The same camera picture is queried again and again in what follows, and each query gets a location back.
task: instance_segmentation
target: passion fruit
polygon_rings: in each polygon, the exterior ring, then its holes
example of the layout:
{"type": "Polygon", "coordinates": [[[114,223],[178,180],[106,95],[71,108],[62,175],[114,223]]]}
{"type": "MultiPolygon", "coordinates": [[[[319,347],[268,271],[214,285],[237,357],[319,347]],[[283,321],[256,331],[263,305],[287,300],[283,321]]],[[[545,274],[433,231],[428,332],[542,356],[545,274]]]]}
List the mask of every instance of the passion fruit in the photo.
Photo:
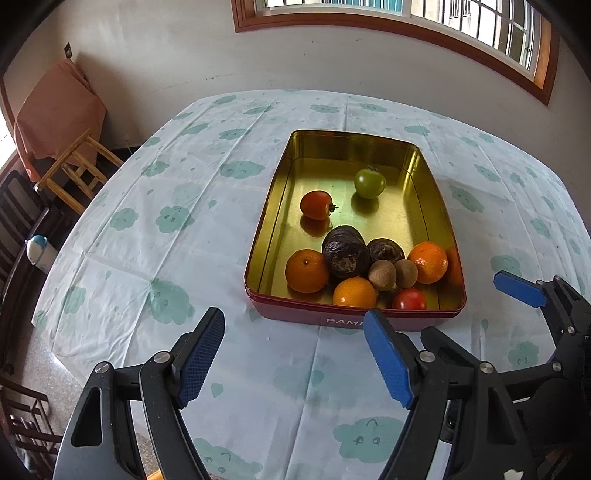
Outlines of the passion fruit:
{"type": "Polygon", "coordinates": [[[389,238],[374,238],[368,243],[368,249],[371,263],[378,260],[388,260],[395,264],[404,258],[404,251],[400,245],[389,238]]]}
{"type": "Polygon", "coordinates": [[[364,275],[370,264],[369,250],[359,231],[350,225],[333,228],[322,242],[322,256],[338,278],[364,275]]]}

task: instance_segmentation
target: green tomato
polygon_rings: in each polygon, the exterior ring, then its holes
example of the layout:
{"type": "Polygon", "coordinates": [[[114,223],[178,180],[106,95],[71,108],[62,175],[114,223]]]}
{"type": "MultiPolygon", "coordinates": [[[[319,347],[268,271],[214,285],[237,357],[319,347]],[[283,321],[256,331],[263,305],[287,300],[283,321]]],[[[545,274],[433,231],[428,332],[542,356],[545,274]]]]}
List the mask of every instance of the green tomato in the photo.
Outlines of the green tomato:
{"type": "Polygon", "coordinates": [[[355,190],[364,199],[378,198],[384,188],[386,188],[386,178],[375,168],[363,168],[355,175],[355,190]]]}

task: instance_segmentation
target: table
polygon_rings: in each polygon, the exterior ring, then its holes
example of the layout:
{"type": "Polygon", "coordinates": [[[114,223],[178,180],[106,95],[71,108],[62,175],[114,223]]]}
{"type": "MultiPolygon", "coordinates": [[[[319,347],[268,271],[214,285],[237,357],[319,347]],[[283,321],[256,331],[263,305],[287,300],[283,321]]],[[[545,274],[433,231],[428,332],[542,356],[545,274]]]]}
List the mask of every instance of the table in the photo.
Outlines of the table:
{"type": "MultiPolygon", "coordinates": [[[[264,90],[196,101],[86,209],[33,324],[83,384],[99,361],[143,363],[209,306],[220,307],[226,335],[183,418],[208,470],[228,480],[375,479],[406,418],[360,331],[263,319],[245,294],[267,189],[300,128],[421,148],[466,280],[466,307],[441,329],[500,371],[546,361],[553,343],[539,310],[495,290],[496,271],[561,275],[589,298],[591,240],[564,184],[505,141],[443,115],[342,93],[264,90]]],[[[445,454],[438,448],[432,478],[445,454]]]]}

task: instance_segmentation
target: wooden chair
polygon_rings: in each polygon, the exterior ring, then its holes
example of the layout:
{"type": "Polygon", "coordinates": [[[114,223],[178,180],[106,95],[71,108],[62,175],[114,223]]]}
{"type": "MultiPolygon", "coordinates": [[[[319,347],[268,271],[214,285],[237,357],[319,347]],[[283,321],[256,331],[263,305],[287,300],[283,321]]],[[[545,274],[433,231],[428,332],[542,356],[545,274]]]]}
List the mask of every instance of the wooden chair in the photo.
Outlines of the wooden chair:
{"type": "Polygon", "coordinates": [[[109,150],[103,147],[100,143],[90,137],[91,130],[86,130],[78,139],[70,145],[64,153],[60,155],[60,157],[55,161],[55,163],[47,170],[47,173],[43,175],[43,178],[37,182],[35,185],[35,191],[40,192],[46,186],[55,193],[59,198],[61,198],[66,204],[74,210],[78,215],[82,215],[84,212],[84,207],[78,202],[74,197],[72,197],[68,192],[66,192],[63,188],[61,188],[53,179],[52,177],[58,172],[61,168],[66,175],[70,177],[76,185],[82,190],[82,192],[92,200],[95,197],[95,193],[93,189],[101,182],[103,185],[107,182],[107,177],[101,173],[101,171],[96,168],[90,161],[84,157],[81,153],[77,152],[79,146],[81,146],[84,142],[94,148],[98,153],[102,154],[107,160],[113,163],[117,168],[123,165],[123,162],[113,155],[109,150]],[[74,170],[71,165],[66,163],[66,160],[70,158],[70,156],[74,157],[78,162],[80,162],[80,166],[74,170]],[[90,173],[94,175],[92,181],[87,185],[81,178],[82,174],[88,170],[90,173]]]}

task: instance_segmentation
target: mandarin orange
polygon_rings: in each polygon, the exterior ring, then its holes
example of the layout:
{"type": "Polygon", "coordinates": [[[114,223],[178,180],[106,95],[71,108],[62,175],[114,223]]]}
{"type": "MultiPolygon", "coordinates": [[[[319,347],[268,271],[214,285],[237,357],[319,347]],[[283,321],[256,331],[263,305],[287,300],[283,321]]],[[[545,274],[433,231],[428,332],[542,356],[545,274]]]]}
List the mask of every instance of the mandarin orange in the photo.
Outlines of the mandarin orange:
{"type": "Polygon", "coordinates": [[[407,258],[417,266],[419,283],[435,283],[447,271],[445,250],[433,242],[416,245],[407,258]]]}
{"type": "Polygon", "coordinates": [[[329,281],[330,272],[322,254],[304,249],[295,252],[285,265],[287,284],[300,293],[315,293],[329,281]]]}
{"type": "Polygon", "coordinates": [[[361,277],[347,278],[339,283],[333,293],[333,305],[372,309],[378,295],[369,280],[361,277]]]}

